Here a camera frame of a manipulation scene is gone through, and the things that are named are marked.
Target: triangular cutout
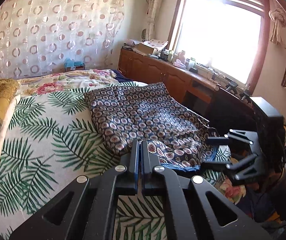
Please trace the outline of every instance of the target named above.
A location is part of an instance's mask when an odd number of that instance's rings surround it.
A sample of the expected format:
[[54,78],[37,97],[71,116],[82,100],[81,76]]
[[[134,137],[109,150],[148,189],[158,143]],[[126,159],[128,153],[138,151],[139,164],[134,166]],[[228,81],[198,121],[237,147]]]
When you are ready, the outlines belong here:
[[213,209],[218,224],[221,227],[237,220],[237,215],[212,192],[208,191],[205,195]]
[[53,206],[43,218],[52,224],[59,226],[71,203],[74,192],[67,193],[55,206]]

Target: blue fabric trim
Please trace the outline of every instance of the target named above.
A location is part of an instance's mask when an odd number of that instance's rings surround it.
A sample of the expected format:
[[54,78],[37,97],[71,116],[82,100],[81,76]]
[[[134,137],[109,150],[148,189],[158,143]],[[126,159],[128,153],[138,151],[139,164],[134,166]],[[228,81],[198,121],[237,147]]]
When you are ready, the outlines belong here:
[[[216,157],[216,153],[218,151],[218,147],[214,146],[213,147],[213,153],[211,156],[209,156],[206,161],[213,161]],[[175,164],[169,164],[169,163],[161,163],[162,166],[172,169],[172,170],[177,170],[177,171],[198,171],[200,169],[200,165],[195,165],[194,167],[184,167],[182,168],[181,166],[175,165]]]

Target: window frame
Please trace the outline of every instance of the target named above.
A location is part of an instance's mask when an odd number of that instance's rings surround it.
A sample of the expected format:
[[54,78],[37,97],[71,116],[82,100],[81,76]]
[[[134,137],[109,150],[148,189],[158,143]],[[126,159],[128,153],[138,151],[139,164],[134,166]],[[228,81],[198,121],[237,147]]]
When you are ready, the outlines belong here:
[[[270,35],[270,17],[268,15],[270,11],[270,0],[262,0],[264,2],[264,14],[261,15],[261,29],[259,34],[259,41],[258,41],[258,47],[257,47],[257,53],[254,58],[253,66],[251,68],[251,71],[249,73],[248,79],[246,84],[250,84],[249,92],[252,94],[254,92],[254,89],[257,85],[259,76],[261,74],[263,64],[265,61],[265,56],[267,52],[267,45],[269,41],[269,35]],[[181,32],[182,28],[182,18],[183,18],[183,11],[185,8],[186,0],[177,0],[176,7],[174,10],[174,16],[170,28],[170,33],[168,37],[168,45],[167,49],[173,49],[176,48],[178,40],[179,40],[179,34]]]

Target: patterned curtain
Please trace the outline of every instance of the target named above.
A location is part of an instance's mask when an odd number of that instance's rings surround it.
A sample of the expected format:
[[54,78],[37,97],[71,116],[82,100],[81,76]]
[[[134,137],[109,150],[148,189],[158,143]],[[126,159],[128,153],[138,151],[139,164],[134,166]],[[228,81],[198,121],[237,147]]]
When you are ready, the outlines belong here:
[[6,0],[0,12],[0,78],[64,71],[64,61],[107,68],[124,0]]
[[147,13],[147,29],[146,29],[146,38],[151,40],[155,38],[154,25],[155,20],[160,10],[162,0],[150,0],[148,4],[148,13]]

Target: navy blue fabric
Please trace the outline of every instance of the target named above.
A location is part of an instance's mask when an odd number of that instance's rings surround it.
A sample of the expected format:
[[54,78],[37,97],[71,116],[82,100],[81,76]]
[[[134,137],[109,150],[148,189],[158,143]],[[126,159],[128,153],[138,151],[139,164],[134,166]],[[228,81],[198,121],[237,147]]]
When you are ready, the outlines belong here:
[[112,71],[113,71],[113,72],[115,73],[115,75],[116,75],[115,79],[116,79],[117,81],[119,81],[120,83],[133,81],[133,79],[129,79],[129,78],[126,78],[125,76],[123,76],[123,74],[122,74],[120,71],[116,70],[116,69],[112,69]]

